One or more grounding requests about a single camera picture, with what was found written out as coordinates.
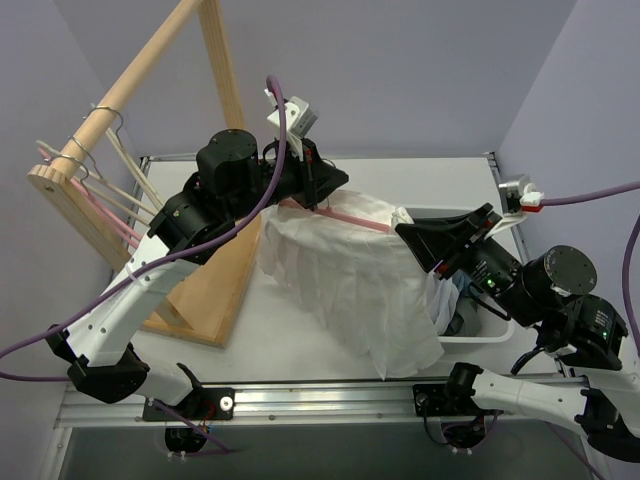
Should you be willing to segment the light white shirt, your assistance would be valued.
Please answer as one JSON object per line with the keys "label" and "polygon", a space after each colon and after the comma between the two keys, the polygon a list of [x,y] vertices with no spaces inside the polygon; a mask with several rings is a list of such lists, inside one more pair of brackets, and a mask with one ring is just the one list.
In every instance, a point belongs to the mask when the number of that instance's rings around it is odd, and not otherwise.
{"label": "light white shirt", "polygon": [[452,321],[460,296],[455,283],[449,280],[437,280],[436,290],[429,301],[429,315],[438,336],[443,336]]}

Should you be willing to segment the cream hanger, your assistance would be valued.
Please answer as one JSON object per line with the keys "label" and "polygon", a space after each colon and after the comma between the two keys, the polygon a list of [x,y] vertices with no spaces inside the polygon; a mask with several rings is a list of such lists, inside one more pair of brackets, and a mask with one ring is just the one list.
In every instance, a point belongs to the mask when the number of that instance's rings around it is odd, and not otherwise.
{"label": "cream hanger", "polygon": [[74,179],[82,187],[110,205],[126,212],[131,218],[148,225],[150,218],[157,214],[156,209],[143,204],[133,195],[110,183],[87,167],[81,166],[80,170],[81,172],[76,174]]}

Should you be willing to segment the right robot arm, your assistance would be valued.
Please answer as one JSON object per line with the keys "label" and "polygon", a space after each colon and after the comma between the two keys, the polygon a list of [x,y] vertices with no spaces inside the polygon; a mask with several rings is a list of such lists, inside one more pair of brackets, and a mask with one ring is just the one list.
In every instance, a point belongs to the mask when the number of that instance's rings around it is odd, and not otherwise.
{"label": "right robot arm", "polygon": [[444,386],[455,412],[504,411],[545,421],[584,438],[600,453],[639,460],[639,360],[625,320],[593,294],[597,274],[580,250],[558,245],[526,264],[494,238],[506,218],[489,203],[459,216],[399,223],[395,232],[421,268],[439,279],[463,272],[508,319],[537,333],[545,353],[586,379],[555,387],[458,362]]}

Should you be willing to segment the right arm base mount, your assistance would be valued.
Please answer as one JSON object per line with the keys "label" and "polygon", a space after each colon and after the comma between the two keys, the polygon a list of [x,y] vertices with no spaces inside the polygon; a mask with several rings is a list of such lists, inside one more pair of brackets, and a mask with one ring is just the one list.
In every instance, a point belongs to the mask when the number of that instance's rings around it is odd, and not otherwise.
{"label": "right arm base mount", "polygon": [[429,440],[453,454],[471,455],[489,437],[503,410],[483,409],[468,397],[455,397],[444,384],[414,384],[415,414]]}

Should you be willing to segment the pink hanger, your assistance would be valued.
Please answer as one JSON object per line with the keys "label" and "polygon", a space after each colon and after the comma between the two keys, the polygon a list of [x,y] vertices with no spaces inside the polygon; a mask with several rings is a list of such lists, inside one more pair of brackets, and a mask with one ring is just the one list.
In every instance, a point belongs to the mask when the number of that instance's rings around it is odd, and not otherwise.
{"label": "pink hanger", "polygon": [[128,246],[133,248],[139,247],[139,242],[142,240],[140,234],[135,232],[109,208],[97,200],[81,182],[73,179],[71,184],[85,197],[94,211],[109,225],[115,234],[117,234]]}
{"label": "pink hanger", "polygon": [[[298,209],[298,210],[308,210],[305,209],[301,204],[299,204],[298,202],[296,202],[293,199],[286,199],[286,200],[282,200],[279,203],[279,206],[282,207],[288,207],[288,208],[294,208],[294,209]],[[327,201],[327,206],[324,208],[316,208],[315,210],[308,210],[311,211],[312,213],[316,214],[316,215],[321,215],[327,218],[332,218],[334,220],[338,220],[338,221],[342,221],[345,223],[349,223],[352,225],[356,225],[362,228],[367,228],[370,230],[374,230],[374,231],[378,231],[378,232],[382,232],[385,234],[389,234],[391,232],[391,227],[389,225],[386,224],[382,224],[379,222],[374,222],[372,220],[368,220],[368,219],[364,219],[364,218],[359,218],[359,217],[355,217],[352,215],[348,215],[345,213],[341,213],[338,211],[333,210],[330,205],[329,202]]]}

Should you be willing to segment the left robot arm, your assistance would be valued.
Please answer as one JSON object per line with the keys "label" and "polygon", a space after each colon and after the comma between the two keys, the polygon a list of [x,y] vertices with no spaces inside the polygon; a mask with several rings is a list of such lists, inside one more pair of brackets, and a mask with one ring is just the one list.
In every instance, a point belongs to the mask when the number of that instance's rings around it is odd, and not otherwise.
{"label": "left robot arm", "polygon": [[286,141],[272,145],[279,156],[269,163],[260,158],[249,132],[215,134],[198,151],[196,171],[152,219],[103,300],[73,324],[50,329],[47,344],[68,362],[67,375],[78,391],[106,404],[133,394],[158,399],[179,419],[200,411],[200,384],[193,373],[182,364],[141,359],[131,339],[179,283],[262,210],[287,199],[314,210],[349,180],[309,139],[301,153]]}

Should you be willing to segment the blue denim garment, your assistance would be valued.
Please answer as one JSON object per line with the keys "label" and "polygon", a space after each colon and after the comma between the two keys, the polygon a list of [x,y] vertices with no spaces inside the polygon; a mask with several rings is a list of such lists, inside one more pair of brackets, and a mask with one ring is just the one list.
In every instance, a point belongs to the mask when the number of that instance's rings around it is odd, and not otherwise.
{"label": "blue denim garment", "polygon": [[458,291],[460,299],[472,298],[470,289],[472,280],[467,274],[462,271],[457,271],[452,277],[452,282]]}

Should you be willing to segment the wire hanger white shirt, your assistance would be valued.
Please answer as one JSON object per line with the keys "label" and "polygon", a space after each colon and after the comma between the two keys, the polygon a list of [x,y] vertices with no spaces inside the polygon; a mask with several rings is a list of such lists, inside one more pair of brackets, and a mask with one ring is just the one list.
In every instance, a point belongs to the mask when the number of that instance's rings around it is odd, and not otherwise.
{"label": "wire hanger white shirt", "polygon": [[120,138],[120,131],[124,127],[124,117],[120,112],[106,105],[91,104],[90,112],[93,113],[94,111],[110,112],[114,114],[115,118],[119,121],[119,125],[116,129],[109,127],[106,130],[106,135],[120,155],[129,172],[133,175],[138,185],[142,188],[143,192],[151,201],[152,205],[156,210],[159,210],[164,205],[161,197],[159,196],[157,190],[152,186],[151,182],[147,179],[141,167],[133,159],[133,156],[128,152],[127,148]]}

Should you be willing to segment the grey pleated skirt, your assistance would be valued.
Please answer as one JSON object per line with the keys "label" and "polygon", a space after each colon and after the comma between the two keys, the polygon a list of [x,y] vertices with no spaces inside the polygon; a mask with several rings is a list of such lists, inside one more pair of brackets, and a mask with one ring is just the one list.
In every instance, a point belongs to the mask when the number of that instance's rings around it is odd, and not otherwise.
{"label": "grey pleated skirt", "polygon": [[474,308],[456,310],[443,333],[445,337],[476,337],[481,330],[481,320]]}

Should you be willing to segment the cream white garment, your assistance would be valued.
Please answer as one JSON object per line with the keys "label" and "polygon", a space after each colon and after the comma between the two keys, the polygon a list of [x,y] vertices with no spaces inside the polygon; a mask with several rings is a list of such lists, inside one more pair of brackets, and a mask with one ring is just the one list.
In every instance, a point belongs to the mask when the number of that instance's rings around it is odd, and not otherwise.
{"label": "cream white garment", "polygon": [[394,230],[407,210],[349,190],[327,201],[391,232],[272,206],[261,214],[260,269],[352,353],[369,356],[381,378],[432,366],[444,353],[428,307],[439,279],[422,270]]}

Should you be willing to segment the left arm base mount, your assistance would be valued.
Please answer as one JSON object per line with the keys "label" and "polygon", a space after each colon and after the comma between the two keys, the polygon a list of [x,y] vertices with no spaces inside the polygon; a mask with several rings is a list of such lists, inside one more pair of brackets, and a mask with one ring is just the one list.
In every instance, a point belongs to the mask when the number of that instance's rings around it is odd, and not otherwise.
{"label": "left arm base mount", "polygon": [[235,390],[230,387],[199,387],[176,406],[146,399],[142,420],[166,424],[164,445],[172,454],[198,456],[200,454],[228,454],[231,449],[221,440],[212,440],[216,422],[231,421],[234,417]]}

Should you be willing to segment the pink hanger front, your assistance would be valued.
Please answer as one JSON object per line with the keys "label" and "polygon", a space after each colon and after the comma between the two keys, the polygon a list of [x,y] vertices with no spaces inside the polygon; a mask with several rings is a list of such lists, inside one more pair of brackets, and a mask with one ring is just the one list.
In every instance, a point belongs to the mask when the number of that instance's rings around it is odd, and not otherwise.
{"label": "pink hanger front", "polygon": [[128,246],[133,248],[139,247],[139,242],[142,240],[140,234],[135,232],[109,208],[97,200],[81,182],[73,179],[71,184],[85,197],[94,211],[109,225],[115,234],[117,234]]}

